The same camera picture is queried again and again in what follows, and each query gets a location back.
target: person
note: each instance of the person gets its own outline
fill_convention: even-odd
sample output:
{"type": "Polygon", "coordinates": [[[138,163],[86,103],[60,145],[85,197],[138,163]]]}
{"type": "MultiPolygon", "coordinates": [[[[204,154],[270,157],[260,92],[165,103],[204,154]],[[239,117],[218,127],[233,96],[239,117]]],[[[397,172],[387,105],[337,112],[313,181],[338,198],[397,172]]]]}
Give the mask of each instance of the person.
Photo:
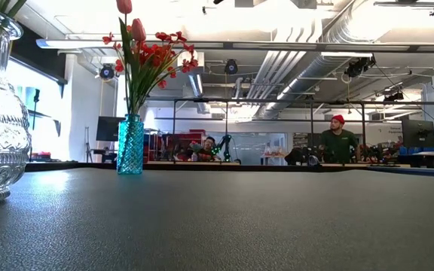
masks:
{"type": "Polygon", "coordinates": [[[209,136],[203,142],[203,148],[201,148],[198,152],[198,161],[199,162],[208,162],[219,160],[219,157],[215,154],[212,154],[212,148],[215,146],[215,139],[212,136],[209,136]]]}
{"type": "Polygon", "coordinates": [[[345,129],[344,118],[341,115],[332,117],[329,130],[321,134],[319,148],[325,152],[325,162],[349,163],[351,160],[350,146],[356,150],[356,160],[361,161],[361,151],[356,136],[345,129]]]}

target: green leaf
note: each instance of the green leaf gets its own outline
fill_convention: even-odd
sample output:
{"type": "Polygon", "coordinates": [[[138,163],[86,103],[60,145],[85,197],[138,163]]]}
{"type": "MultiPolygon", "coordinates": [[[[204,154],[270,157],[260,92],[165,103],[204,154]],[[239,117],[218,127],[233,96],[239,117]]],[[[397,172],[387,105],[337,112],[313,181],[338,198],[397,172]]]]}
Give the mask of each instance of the green leaf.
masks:
{"type": "Polygon", "coordinates": [[[26,3],[26,0],[18,0],[16,4],[8,11],[8,17],[13,18],[18,11],[23,7],[24,3],[26,3]]]}
{"type": "Polygon", "coordinates": [[[9,2],[11,0],[5,0],[2,4],[0,3],[0,12],[5,13],[8,9],[9,2]]]}

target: red tulip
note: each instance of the red tulip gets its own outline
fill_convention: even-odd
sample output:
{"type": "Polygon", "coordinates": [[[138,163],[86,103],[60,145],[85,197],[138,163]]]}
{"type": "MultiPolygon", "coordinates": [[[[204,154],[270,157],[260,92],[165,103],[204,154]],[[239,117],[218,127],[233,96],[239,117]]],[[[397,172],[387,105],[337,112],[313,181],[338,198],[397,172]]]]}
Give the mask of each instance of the red tulip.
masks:
{"type": "Polygon", "coordinates": [[[117,0],[117,8],[122,14],[132,12],[132,0],[117,0]]]}
{"type": "Polygon", "coordinates": [[[145,29],[143,28],[142,22],[140,19],[134,19],[132,23],[132,38],[135,41],[144,41],[147,39],[147,35],[145,34],[145,29]]]}

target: light fixture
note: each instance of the light fixture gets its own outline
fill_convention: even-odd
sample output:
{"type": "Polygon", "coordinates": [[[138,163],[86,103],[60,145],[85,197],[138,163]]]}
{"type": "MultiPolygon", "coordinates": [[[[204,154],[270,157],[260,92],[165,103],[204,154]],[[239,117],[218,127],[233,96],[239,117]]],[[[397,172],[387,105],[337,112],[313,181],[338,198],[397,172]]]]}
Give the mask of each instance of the light fixture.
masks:
{"type": "Polygon", "coordinates": [[[321,56],[342,56],[342,57],[372,57],[372,53],[354,53],[354,52],[321,52],[321,56]]]}
{"type": "Polygon", "coordinates": [[[227,75],[235,75],[239,71],[235,59],[229,59],[225,65],[224,72],[227,75]]]}

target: computer monitor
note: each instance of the computer monitor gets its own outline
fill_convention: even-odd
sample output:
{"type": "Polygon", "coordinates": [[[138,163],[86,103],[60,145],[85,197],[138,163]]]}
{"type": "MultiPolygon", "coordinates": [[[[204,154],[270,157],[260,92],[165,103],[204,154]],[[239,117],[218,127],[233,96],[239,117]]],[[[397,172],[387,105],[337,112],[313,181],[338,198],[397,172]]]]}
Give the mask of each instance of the computer monitor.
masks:
{"type": "Polygon", "coordinates": [[[124,117],[98,117],[98,127],[96,128],[96,140],[117,142],[118,125],[124,117]]]}
{"type": "Polygon", "coordinates": [[[402,120],[403,145],[405,147],[434,147],[434,125],[432,121],[402,120]]]}

